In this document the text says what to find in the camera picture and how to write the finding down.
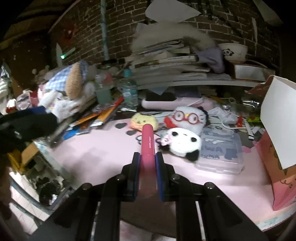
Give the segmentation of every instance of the white bowl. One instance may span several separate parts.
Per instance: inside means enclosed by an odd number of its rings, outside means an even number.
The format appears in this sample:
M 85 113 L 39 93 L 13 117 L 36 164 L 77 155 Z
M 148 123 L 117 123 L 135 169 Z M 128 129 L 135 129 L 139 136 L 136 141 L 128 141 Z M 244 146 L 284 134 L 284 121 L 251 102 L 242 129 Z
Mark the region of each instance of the white bowl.
M 235 63 L 246 62 L 248 46 L 234 43 L 219 44 L 218 46 L 222 49 L 226 60 Z

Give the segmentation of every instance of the clear plastic case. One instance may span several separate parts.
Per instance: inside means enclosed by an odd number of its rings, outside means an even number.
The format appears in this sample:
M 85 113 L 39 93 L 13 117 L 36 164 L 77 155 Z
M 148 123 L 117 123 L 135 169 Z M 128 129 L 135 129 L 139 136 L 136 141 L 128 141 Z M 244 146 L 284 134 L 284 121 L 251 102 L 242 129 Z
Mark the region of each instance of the clear plastic case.
M 238 175 L 244 167 L 239 135 L 230 131 L 204 128 L 202 149 L 196 167 L 210 172 Z

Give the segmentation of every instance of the pink table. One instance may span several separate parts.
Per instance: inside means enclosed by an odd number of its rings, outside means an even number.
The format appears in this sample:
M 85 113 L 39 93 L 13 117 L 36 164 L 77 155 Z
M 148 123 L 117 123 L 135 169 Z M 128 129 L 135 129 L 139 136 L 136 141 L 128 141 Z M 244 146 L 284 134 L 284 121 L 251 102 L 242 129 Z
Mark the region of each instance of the pink table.
M 141 133 L 129 136 L 126 134 L 127 126 L 115 128 L 115 124 L 123 122 L 128 123 L 129 120 L 111 121 L 101 130 L 74 136 L 56 149 L 49 150 L 49 154 L 75 176 L 77 185 L 104 183 L 120 173 L 124 165 L 131 163 L 134 152 L 140 152 L 136 136 Z M 198 170 L 193 163 L 171 154 L 163 157 L 165 163 L 174 166 L 176 173 L 191 182 L 215 183 L 262 230 L 284 221 L 296 211 L 296 204 L 279 211 L 272 210 L 272 186 L 255 147 L 250 153 L 244 153 L 245 168 L 237 176 Z M 123 203 L 121 215 L 124 220 L 148 231 L 169 236 L 175 233 L 173 203 L 164 204 L 155 197 L 137 200 L 133 205 Z

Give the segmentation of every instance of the blue gingham fabric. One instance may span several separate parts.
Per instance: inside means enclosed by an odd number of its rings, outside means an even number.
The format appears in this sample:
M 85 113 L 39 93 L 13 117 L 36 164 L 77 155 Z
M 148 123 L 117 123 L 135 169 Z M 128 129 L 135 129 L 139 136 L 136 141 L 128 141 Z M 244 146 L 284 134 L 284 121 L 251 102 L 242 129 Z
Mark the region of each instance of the blue gingham fabric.
M 82 83 L 84 84 L 87 70 L 88 70 L 88 63 L 84 60 L 79 61 L 80 64 L 80 72 L 82 74 Z M 65 85 L 66 85 L 66 80 L 68 78 L 68 75 L 70 73 L 70 70 L 73 65 L 68 66 L 67 68 L 64 68 L 55 76 L 53 76 L 45 85 L 46 90 L 57 90 L 57 91 L 65 91 Z

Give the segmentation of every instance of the shelf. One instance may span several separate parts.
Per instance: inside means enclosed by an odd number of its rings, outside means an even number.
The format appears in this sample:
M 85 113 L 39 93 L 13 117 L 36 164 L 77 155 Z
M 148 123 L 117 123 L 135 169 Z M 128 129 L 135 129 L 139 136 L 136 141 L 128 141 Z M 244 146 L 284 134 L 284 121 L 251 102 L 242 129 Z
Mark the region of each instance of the shelf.
M 169 87 L 180 85 L 232 85 L 232 86 L 244 86 L 255 87 L 258 82 L 245 81 L 245 80 L 183 80 L 183 81 L 170 81 L 163 83 L 153 83 L 148 85 L 138 86 L 138 90 L 156 88 L 156 87 Z

